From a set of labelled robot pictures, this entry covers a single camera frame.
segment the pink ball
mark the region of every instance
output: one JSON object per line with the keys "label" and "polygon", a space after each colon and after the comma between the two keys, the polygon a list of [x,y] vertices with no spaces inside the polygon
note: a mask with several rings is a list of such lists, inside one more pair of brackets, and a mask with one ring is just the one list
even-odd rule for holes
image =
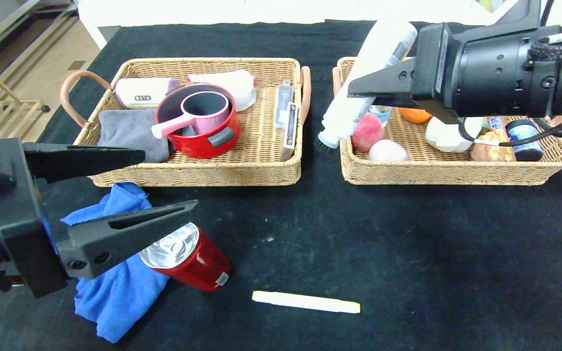
{"label": "pink ball", "polygon": [[370,147],[382,138],[383,124],[381,124],[381,120],[375,114],[365,113],[350,137],[350,142],[355,149],[367,153],[370,151]]}

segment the pink handle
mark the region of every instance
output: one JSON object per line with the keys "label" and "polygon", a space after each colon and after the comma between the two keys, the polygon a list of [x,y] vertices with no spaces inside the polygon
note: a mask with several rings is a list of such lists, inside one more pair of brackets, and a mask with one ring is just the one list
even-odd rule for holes
{"label": "pink handle", "polygon": [[194,123],[195,118],[196,116],[191,114],[182,114],[181,116],[167,120],[166,122],[154,124],[151,127],[151,133],[153,133],[153,136],[156,138],[166,137],[177,129],[190,126],[190,124]]}

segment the black table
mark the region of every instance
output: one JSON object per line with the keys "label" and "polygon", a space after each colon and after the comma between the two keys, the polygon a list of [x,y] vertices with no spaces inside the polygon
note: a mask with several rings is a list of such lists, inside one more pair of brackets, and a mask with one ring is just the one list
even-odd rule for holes
{"label": "black table", "polygon": [[[337,153],[314,151],[331,67],[359,51],[370,26],[132,27],[103,49],[91,70],[108,79],[131,58],[292,57],[311,67],[314,87],[295,186],[147,189],[154,205],[198,198],[197,223],[236,274],[214,293],[169,282],[116,348],[562,350],[562,171],[538,187],[357,187]],[[89,116],[101,94],[83,80],[71,101]],[[70,143],[78,131],[60,109],[42,141]],[[106,192],[87,178],[51,186],[56,235],[58,218]],[[72,285],[40,300],[20,288],[0,295],[0,350],[111,348],[74,315]],[[361,313],[257,304],[253,290],[357,301]]]}

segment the soda can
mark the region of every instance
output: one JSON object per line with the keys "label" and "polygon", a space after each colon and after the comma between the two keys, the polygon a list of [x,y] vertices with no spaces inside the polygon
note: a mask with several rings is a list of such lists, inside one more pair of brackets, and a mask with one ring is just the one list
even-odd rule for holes
{"label": "soda can", "polygon": [[139,255],[155,271],[202,291],[220,289],[232,274],[231,262],[194,223],[166,235]]}

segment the can lid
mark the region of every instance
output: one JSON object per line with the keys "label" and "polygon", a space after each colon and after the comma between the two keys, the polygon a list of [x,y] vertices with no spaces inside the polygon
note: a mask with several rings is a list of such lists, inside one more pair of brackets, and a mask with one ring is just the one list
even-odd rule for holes
{"label": "can lid", "polygon": [[531,126],[533,128],[536,128],[535,124],[528,119],[516,119],[513,120],[512,122],[510,122],[509,124],[506,125],[506,131],[508,133],[508,131],[510,131],[511,129],[518,127],[518,126]]}
{"label": "can lid", "polygon": [[198,242],[199,228],[190,222],[149,245],[139,255],[151,268],[170,269],[184,262]]}

